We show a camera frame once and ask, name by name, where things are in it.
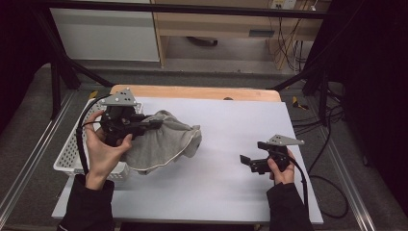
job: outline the cabinet door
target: cabinet door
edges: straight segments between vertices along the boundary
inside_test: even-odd
[[[115,1],[149,3],[149,0]],[[152,13],[65,9],[52,9],[51,13],[72,59],[159,60]]]

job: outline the yellow tag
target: yellow tag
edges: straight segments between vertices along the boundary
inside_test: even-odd
[[[97,90],[93,91],[93,92],[89,95],[89,99],[95,98],[97,94],[98,94],[98,91],[97,91]]]

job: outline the person's left hand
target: person's left hand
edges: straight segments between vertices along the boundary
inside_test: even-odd
[[[94,122],[103,111],[89,116],[85,132],[87,135],[87,149],[89,153],[89,173],[87,174],[86,187],[92,190],[101,190],[106,178],[117,166],[120,156],[132,147],[132,134],[127,135],[123,141],[119,141],[117,147],[112,147],[103,142],[105,133],[102,129],[96,132]]]

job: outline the hand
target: hand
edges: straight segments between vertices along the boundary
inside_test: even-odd
[[[288,149],[288,154],[294,159],[293,153]],[[270,173],[270,179],[275,181],[275,185],[280,183],[289,184],[294,182],[294,164],[292,162],[286,167],[284,171],[280,171],[278,165],[272,158],[268,159],[268,165],[272,172]]]
[[[87,123],[94,122],[102,114],[103,111],[99,111],[90,115]],[[132,147],[132,134],[127,135],[123,141],[119,141],[117,147],[112,147],[103,142],[105,133],[101,128],[95,132],[93,124],[87,124],[85,132],[89,153],[86,187],[91,190],[102,190],[106,178],[117,166],[120,156]]]

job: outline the wrist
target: wrist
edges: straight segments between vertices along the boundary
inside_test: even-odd
[[[90,190],[101,191],[105,184],[106,177],[89,172],[86,176],[85,187]]]

